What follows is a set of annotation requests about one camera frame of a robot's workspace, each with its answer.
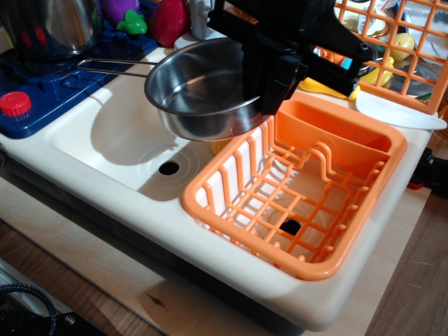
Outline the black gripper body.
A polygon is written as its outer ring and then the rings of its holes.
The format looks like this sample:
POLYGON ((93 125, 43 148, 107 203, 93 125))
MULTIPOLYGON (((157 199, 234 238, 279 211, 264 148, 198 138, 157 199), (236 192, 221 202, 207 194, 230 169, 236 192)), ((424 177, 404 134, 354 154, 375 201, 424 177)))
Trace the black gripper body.
POLYGON ((299 54, 312 78, 349 96, 359 81, 358 71, 372 57, 368 45, 336 18, 334 1, 231 1, 256 19, 251 23, 228 12, 225 1, 215 1, 208 26, 234 41, 271 40, 279 55, 299 54), (322 47, 352 59, 348 70, 314 54, 322 47))

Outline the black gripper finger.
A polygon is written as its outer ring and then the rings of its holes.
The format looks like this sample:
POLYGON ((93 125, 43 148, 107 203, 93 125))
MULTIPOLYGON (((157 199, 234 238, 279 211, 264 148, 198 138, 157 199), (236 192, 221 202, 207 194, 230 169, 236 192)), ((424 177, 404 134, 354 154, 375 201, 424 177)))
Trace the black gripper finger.
POLYGON ((299 54, 264 57, 257 83, 261 113, 274 115, 283 101, 291 98, 307 72, 308 66, 299 54))
POLYGON ((279 54, 271 40, 247 40, 243 46, 242 73, 244 95, 259 96, 263 101, 279 99, 276 82, 279 54))

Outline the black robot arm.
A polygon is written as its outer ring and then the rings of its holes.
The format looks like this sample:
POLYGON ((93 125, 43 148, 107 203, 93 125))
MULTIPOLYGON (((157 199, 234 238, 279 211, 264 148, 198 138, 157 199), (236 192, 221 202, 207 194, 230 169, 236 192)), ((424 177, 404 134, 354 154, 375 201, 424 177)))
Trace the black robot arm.
POLYGON ((336 18, 334 1, 232 1, 257 20, 253 24, 215 1, 208 26, 243 51, 244 98, 255 97, 257 109, 277 112, 306 78, 349 97, 362 65, 372 59, 369 46, 336 18))

